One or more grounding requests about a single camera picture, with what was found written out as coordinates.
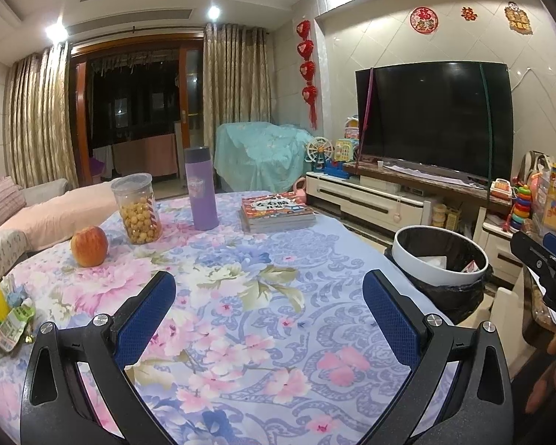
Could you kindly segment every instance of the red apple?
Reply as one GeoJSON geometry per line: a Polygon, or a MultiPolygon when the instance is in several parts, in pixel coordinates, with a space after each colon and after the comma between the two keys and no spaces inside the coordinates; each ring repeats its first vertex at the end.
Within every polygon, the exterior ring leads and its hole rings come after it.
{"type": "Polygon", "coordinates": [[[82,267],[99,266],[107,256],[107,236],[100,227],[89,226],[72,236],[70,249],[82,267]]]}

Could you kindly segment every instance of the purple thermos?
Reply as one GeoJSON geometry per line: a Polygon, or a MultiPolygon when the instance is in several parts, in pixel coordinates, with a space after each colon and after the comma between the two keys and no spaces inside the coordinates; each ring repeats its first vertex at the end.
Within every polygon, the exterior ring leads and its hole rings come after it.
{"type": "Polygon", "coordinates": [[[208,147],[185,149],[185,176],[190,193],[194,228],[207,231],[218,226],[212,159],[208,147]]]}

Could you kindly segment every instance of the silver bolt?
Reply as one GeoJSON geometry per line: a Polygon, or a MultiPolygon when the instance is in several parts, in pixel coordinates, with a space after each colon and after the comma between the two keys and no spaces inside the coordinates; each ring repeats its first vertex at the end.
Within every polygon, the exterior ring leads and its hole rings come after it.
{"type": "Polygon", "coordinates": [[[39,328],[39,331],[42,332],[43,334],[48,334],[53,329],[54,329],[54,324],[47,322],[42,324],[42,327],[39,328]]]}
{"type": "Polygon", "coordinates": [[[426,317],[426,322],[431,326],[437,327],[443,324],[443,318],[438,314],[429,314],[426,317]]]}
{"type": "Polygon", "coordinates": [[[496,331],[496,326],[490,321],[484,321],[482,323],[482,328],[484,328],[484,330],[488,331],[489,333],[494,333],[496,331]]]}
{"type": "Polygon", "coordinates": [[[93,318],[93,324],[95,326],[103,326],[107,324],[109,317],[106,314],[98,314],[93,318]]]}

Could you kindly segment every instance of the television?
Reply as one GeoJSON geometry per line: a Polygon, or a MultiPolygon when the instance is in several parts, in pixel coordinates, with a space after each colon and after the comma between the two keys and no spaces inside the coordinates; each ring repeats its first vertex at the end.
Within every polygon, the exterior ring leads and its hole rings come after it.
{"type": "Polygon", "coordinates": [[[488,178],[489,105],[491,178],[510,179],[513,105],[505,64],[427,62],[373,71],[366,130],[370,70],[356,72],[360,135],[365,132],[362,155],[434,165],[488,178]]]}

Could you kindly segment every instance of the purple strap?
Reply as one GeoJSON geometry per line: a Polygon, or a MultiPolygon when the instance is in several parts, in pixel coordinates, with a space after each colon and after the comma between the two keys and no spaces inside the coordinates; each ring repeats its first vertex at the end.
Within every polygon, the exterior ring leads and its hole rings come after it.
{"type": "Polygon", "coordinates": [[[371,96],[373,94],[373,67],[371,67],[369,73],[369,90],[366,92],[366,106],[365,106],[365,120],[362,127],[362,134],[360,135],[360,147],[358,149],[358,155],[356,156],[356,167],[354,168],[354,173],[358,173],[358,164],[360,162],[360,156],[362,154],[362,146],[365,143],[365,132],[366,127],[369,126],[369,110],[371,109],[371,96]]]}

